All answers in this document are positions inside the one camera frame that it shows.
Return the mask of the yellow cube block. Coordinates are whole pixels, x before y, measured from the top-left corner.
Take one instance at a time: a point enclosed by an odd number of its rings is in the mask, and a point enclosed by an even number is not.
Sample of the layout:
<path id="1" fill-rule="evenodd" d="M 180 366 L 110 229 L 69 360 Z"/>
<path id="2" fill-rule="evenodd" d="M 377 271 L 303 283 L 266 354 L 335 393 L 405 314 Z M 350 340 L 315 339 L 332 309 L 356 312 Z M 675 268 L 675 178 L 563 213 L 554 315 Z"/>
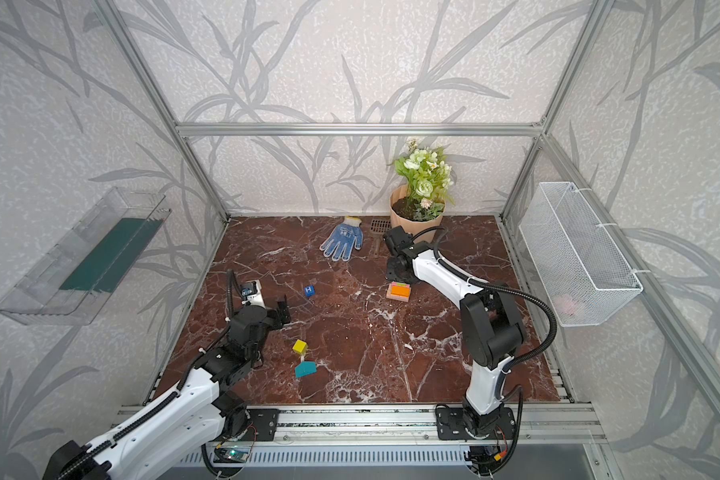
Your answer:
<path id="1" fill-rule="evenodd" d="M 292 347 L 292 350 L 293 350 L 296 354 L 298 354 L 298 355 L 300 355 L 300 356 L 303 356 L 303 355 L 306 354 L 307 348 L 308 348 L 308 346 L 307 346 L 307 343 L 306 343 L 305 341 L 297 340 L 297 341 L 294 343 L 294 345 L 293 345 L 293 347 Z"/>

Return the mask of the teal block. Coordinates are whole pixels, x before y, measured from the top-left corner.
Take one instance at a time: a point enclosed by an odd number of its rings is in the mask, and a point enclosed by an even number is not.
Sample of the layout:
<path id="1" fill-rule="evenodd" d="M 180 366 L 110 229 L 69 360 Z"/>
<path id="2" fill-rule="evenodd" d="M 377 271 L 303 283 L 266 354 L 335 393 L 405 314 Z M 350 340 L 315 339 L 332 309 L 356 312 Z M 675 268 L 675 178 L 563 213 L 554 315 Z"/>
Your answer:
<path id="1" fill-rule="evenodd" d="M 313 361 L 302 361 L 294 368 L 297 378 L 303 378 L 317 372 L 317 364 Z"/>

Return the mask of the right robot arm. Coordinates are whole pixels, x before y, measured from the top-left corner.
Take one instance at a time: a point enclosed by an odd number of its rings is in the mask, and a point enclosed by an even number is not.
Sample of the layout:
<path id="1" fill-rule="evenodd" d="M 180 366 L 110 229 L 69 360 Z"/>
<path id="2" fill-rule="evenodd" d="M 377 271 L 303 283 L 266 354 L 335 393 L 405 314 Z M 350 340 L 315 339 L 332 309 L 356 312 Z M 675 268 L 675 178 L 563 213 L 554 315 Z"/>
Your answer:
<path id="1" fill-rule="evenodd" d="M 446 259 L 437 242 L 420 242 L 418 238 L 422 235 L 407 233 L 400 226 L 383 235 L 390 252 L 386 278 L 411 285 L 425 282 L 458 307 L 463 342 L 473 360 L 462 416 L 459 420 L 441 420 L 446 431 L 439 438 L 486 439 L 500 428 L 516 434 L 520 413 L 505 405 L 506 377 L 514 366 L 552 345 L 558 332 L 554 310 L 533 295 L 471 275 Z M 522 355 L 517 351 L 528 335 L 515 302 L 517 298 L 536 305 L 549 323 L 545 339 Z"/>

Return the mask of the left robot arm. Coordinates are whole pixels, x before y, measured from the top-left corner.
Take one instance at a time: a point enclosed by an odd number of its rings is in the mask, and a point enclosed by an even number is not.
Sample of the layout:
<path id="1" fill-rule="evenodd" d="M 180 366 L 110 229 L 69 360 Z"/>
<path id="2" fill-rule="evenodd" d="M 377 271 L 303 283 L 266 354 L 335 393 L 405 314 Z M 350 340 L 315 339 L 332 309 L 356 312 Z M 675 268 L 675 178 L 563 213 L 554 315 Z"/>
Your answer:
<path id="1" fill-rule="evenodd" d="M 193 450 L 245 434 L 244 400 L 233 387 L 263 361 L 268 334 L 291 321 L 286 298 L 268 307 L 257 281 L 239 284 L 227 273 L 222 333 L 202 350 L 180 379 L 137 413 L 85 445 L 69 441 L 56 450 L 46 479 L 156 479 Z"/>

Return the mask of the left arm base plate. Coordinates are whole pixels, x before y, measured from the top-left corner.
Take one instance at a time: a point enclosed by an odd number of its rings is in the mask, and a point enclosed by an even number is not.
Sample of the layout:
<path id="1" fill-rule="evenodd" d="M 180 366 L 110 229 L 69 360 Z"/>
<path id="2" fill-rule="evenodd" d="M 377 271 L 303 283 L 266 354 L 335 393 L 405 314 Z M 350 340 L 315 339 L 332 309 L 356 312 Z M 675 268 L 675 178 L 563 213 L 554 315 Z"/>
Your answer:
<path id="1" fill-rule="evenodd" d="M 272 442 L 278 425 L 280 410 L 277 408 L 253 408 L 247 410 L 247 422 L 241 441 Z"/>

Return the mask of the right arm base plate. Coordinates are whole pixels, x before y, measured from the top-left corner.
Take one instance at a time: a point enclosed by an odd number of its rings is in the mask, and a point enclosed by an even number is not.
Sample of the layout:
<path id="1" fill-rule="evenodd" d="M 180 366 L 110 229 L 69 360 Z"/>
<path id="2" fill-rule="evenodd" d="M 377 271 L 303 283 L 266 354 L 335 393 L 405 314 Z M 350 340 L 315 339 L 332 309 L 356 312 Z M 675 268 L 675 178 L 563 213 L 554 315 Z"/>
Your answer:
<path id="1" fill-rule="evenodd" d="M 439 440 L 509 440 L 518 426 L 514 412 L 504 403 L 485 415 L 478 415 L 466 404 L 437 404 L 434 414 Z"/>

